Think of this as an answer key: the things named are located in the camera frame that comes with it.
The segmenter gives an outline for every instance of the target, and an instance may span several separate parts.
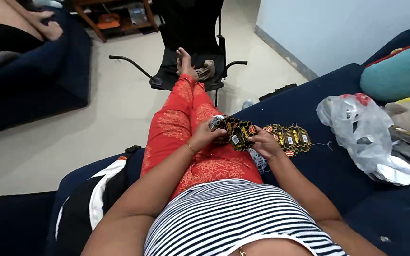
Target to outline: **plastic bottle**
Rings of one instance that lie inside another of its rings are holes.
[[[242,110],[245,109],[245,108],[247,108],[247,107],[250,107],[250,106],[252,106],[252,105],[253,105],[252,100],[251,100],[251,99],[248,99],[247,101],[243,102]]]

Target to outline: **striped shirt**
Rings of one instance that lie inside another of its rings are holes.
[[[237,178],[175,197],[151,226],[145,255],[224,256],[265,238],[292,239],[315,256],[346,255],[284,190]]]

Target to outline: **red patterned leggings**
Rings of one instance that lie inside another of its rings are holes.
[[[201,122],[220,114],[203,84],[181,75],[164,106],[153,116],[140,175],[184,145]],[[210,144],[196,154],[170,199],[194,185],[226,178],[263,183],[248,152],[235,151],[230,144]]]

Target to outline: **black mesh chair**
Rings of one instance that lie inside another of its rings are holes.
[[[206,60],[213,60],[215,73],[213,78],[204,81],[206,91],[216,91],[224,84],[221,79],[227,77],[227,69],[235,64],[247,65],[247,61],[234,61],[226,66],[225,39],[221,35],[221,8],[224,0],[154,0],[154,9],[160,15],[164,56],[155,76],[151,76],[131,59],[110,55],[110,59],[126,60],[134,64],[150,78],[153,89],[172,90],[179,76],[177,72],[176,50],[183,47],[191,55],[191,64],[196,68],[203,66]],[[219,32],[215,38],[215,26],[218,20]]]

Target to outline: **teal pillow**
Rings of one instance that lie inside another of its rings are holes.
[[[410,97],[410,48],[367,67],[360,87],[368,96],[383,102]]]

